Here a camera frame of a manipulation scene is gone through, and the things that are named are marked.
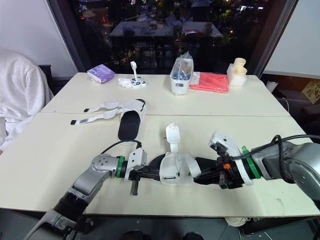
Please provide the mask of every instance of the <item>night city view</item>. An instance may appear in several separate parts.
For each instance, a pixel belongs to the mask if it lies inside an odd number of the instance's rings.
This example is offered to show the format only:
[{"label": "night city view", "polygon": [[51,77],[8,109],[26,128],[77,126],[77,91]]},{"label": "night city view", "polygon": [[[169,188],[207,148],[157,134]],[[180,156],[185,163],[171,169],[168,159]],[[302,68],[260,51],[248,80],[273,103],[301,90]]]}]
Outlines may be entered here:
[{"label": "night city view", "polygon": [[195,71],[250,60],[272,0],[70,0],[93,66],[168,74],[189,52]]}]

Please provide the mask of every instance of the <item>white slipper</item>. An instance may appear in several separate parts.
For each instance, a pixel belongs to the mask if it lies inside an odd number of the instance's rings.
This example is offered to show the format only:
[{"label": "white slipper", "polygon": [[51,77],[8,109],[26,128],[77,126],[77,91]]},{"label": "white slipper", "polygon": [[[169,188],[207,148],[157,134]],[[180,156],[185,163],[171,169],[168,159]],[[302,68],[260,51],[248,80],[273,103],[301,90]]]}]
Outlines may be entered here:
[{"label": "white slipper", "polygon": [[[146,102],[142,99],[131,100],[123,105],[118,131],[120,141],[137,139],[146,109]],[[123,142],[122,144],[132,145],[134,142]]]}]

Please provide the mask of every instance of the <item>purple box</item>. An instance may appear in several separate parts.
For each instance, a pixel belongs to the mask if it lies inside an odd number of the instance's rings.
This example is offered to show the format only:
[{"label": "purple box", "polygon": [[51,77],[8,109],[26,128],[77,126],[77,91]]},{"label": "purple box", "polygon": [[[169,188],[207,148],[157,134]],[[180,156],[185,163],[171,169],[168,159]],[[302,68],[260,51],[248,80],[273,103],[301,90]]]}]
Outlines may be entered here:
[{"label": "purple box", "polygon": [[89,74],[91,79],[98,84],[104,84],[110,81],[115,75],[114,71],[103,64],[91,68],[87,71],[87,73]]}]

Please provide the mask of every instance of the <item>wire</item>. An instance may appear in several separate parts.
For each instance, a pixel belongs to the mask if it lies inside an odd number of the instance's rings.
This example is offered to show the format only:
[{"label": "wire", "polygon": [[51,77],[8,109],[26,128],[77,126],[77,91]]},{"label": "wire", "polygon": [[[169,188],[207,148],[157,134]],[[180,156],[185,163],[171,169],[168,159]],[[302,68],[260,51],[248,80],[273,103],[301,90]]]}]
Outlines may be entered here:
[{"label": "wire", "polygon": [[250,156],[252,156],[253,154],[260,152],[266,148],[269,148],[273,145],[278,144],[279,147],[279,171],[280,171],[280,175],[281,178],[288,184],[294,184],[295,182],[292,179],[289,179],[286,176],[285,173],[285,160],[284,160],[284,152],[283,152],[283,141],[287,141],[287,140],[292,140],[292,139],[300,139],[300,138],[312,138],[312,139],[320,139],[320,135],[311,135],[311,134],[303,134],[303,135],[294,135],[294,136],[289,136],[289,137],[285,137],[285,138],[281,138],[280,135],[275,135],[274,138],[272,139],[272,141],[266,145],[263,145],[261,147],[258,147],[254,150],[252,150],[249,153],[240,155],[240,156],[234,156],[231,157],[232,160],[236,160],[236,159],[245,159],[248,158]]},{"label": "wire", "polygon": [[290,113],[290,111],[289,111],[289,102],[288,102],[288,100],[287,100],[287,99],[285,99],[284,97],[283,97],[282,99],[286,102],[287,111],[288,111],[288,113]]},{"label": "wire", "polygon": [[81,221],[82,216],[79,216],[78,221],[76,222],[75,228],[74,228],[74,232],[72,234],[71,240],[75,240],[76,236],[78,234],[78,230],[79,230],[79,225],[80,225],[80,221]]},{"label": "wire", "polygon": [[265,231],[264,231],[264,233],[265,233],[265,235],[266,235],[270,240],[273,240],[273,239],[269,236],[268,233],[266,233]]},{"label": "wire", "polygon": [[282,179],[288,184],[294,184],[295,182],[292,179],[287,178],[285,173],[285,161],[284,161],[284,152],[283,152],[283,140],[280,135],[275,135],[271,142],[276,142],[278,139],[278,147],[279,147],[279,170]]},{"label": "wire", "polygon": [[239,228],[238,228],[238,233],[239,233],[240,240],[242,240]]},{"label": "wire", "polygon": [[[284,142],[284,141],[288,141],[288,140],[292,140],[292,139],[302,139],[302,138],[310,138],[310,139],[319,139],[320,140],[320,135],[312,135],[312,134],[294,135],[294,136],[288,136],[288,137],[282,138],[282,141]],[[252,150],[249,153],[242,154],[239,156],[232,156],[231,159],[232,160],[245,159],[245,158],[251,157],[253,154],[256,154],[256,153],[258,153],[266,148],[269,148],[273,145],[276,145],[276,144],[278,144],[278,141],[273,141],[268,144],[262,145],[256,149]]]},{"label": "wire", "polygon": [[136,148],[141,148],[142,143],[140,141],[137,140],[122,140],[122,141],[118,141],[114,144],[112,144],[111,146],[107,147],[103,152],[101,152],[100,154],[104,154],[106,151],[108,151],[109,149],[113,148],[114,146],[121,144],[121,143],[125,143],[125,142],[132,142],[132,143],[137,143]]}]

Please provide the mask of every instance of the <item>red cloth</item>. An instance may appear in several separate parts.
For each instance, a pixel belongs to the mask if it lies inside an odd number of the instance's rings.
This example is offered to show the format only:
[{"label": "red cloth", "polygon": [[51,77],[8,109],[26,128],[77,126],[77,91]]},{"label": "red cloth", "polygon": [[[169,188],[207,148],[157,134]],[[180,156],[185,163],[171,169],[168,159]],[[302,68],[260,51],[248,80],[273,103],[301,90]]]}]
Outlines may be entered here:
[{"label": "red cloth", "polygon": [[199,84],[190,85],[190,88],[203,91],[227,93],[229,91],[229,83],[227,75],[201,72]]}]

